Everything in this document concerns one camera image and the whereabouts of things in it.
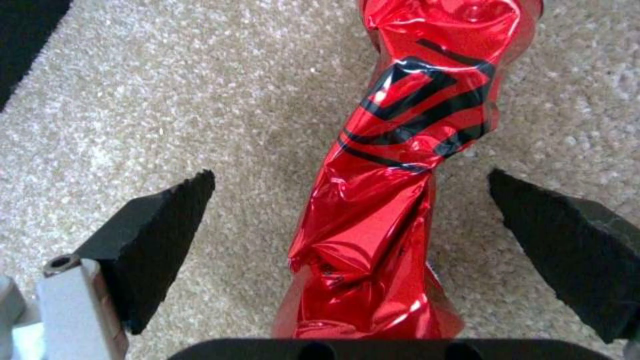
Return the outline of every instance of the screw hole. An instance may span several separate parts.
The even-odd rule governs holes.
[[[300,350],[298,360],[335,360],[335,352],[325,343],[309,343]]]
[[[51,261],[51,267],[52,268],[61,268],[63,266],[65,266],[66,264],[69,264],[69,261],[71,261],[71,259],[68,256],[62,256],[58,259],[55,259],[54,261]]]
[[[445,360],[483,360],[473,346],[465,343],[451,343],[444,354]]]

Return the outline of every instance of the gray metal part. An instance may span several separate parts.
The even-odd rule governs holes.
[[[93,260],[38,283],[48,360],[123,359],[128,342]]]
[[[12,356],[12,328],[24,308],[24,298],[15,281],[0,275],[0,360],[10,359]]]

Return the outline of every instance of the foam pad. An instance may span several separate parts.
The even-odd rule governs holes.
[[[129,201],[77,250],[100,263],[121,321],[147,326],[182,266],[215,189],[211,171]]]
[[[606,343],[640,323],[640,230],[597,202],[501,170],[489,175],[504,225],[557,297]]]

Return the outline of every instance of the beige carpet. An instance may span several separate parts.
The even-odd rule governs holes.
[[[33,293],[43,262],[127,199],[211,168],[218,189],[131,358],[267,336],[298,213],[376,59],[353,3],[76,0],[0,114],[0,272]],[[440,169],[431,259],[464,336],[618,357],[534,271],[484,177],[497,165],[640,225],[640,2],[554,1],[538,34],[501,129]]]

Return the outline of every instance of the wrapped object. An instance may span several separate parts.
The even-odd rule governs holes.
[[[450,338],[426,264],[435,168],[495,129],[504,67],[541,0],[360,0],[380,57],[317,175],[289,250],[284,338]]]

